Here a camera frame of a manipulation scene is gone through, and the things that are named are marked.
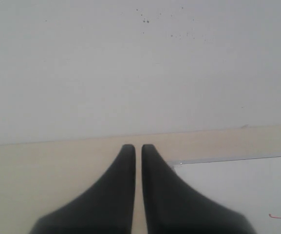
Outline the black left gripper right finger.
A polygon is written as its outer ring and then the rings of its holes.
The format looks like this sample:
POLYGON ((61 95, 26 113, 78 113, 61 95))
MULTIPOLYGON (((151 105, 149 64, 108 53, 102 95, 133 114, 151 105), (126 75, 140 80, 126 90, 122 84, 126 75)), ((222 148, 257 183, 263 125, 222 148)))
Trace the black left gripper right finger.
POLYGON ((141 151, 142 190, 149 234, 253 234, 240 213, 185 183, 152 144, 141 151))

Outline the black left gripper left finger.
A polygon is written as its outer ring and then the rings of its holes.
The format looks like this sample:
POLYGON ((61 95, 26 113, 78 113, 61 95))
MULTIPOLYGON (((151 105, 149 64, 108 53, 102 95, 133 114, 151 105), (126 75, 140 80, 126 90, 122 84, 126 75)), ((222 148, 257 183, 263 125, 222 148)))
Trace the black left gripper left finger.
POLYGON ((41 217, 32 234, 130 234, 135 198, 135 147, 122 146, 102 177, 79 197, 41 217))

